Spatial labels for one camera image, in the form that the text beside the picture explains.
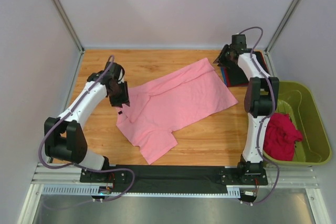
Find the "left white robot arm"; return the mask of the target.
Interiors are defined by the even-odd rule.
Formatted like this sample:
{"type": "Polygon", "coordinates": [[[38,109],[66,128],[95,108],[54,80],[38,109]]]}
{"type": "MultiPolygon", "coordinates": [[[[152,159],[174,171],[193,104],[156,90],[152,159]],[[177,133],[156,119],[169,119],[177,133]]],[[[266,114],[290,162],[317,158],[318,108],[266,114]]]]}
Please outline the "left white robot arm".
{"type": "Polygon", "coordinates": [[[97,105],[105,98],[114,108],[129,105],[125,70],[110,57],[105,68],[92,73],[79,96],[59,116],[44,123],[44,138],[39,155],[66,161],[82,169],[99,172],[109,167],[108,159],[88,147],[83,128],[97,105]]]}

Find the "pink t-shirt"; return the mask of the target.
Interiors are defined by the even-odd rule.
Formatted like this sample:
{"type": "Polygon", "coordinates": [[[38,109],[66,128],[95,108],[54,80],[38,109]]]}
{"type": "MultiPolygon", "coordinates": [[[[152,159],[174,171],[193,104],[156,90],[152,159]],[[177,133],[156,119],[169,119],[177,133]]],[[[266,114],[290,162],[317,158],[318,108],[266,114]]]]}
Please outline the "pink t-shirt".
{"type": "Polygon", "coordinates": [[[238,103],[207,58],[129,89],[117,128],[151,165],[177,145],[173,132],[238,103]]]}

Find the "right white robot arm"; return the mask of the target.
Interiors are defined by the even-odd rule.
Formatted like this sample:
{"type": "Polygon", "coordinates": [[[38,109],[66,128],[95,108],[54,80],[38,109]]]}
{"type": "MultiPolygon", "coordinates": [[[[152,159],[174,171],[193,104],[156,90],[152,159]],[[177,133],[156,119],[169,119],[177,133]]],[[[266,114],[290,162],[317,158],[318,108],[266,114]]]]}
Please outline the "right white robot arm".
{"type": "Polygon", "coordinates": [[[236,168],[223,170],[223,179],[252,183],[266,177],[263,146],[267,125],[274,114],[279,92],[279,79],[271,75],[258,62],[253,49],[247,48],[246,36],[232,35],[214,61],[224,67],[239,67],[248,80],[244,109],[248,115],[248,132],[245,148],[236,168]]]}

